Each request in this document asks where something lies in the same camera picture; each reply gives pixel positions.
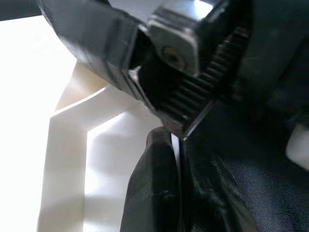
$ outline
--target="white plastic piece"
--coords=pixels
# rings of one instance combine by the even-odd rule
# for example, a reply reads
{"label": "white plastic piece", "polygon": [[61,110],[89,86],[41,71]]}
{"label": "white plastic piece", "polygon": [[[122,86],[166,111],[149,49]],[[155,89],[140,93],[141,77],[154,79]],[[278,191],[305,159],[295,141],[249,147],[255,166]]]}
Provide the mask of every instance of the white plastic piece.
{"label": "white plastic piece", "polygon": [[287,157],[300,167],[309,170],[309,128],[297,125],[286,148]]}

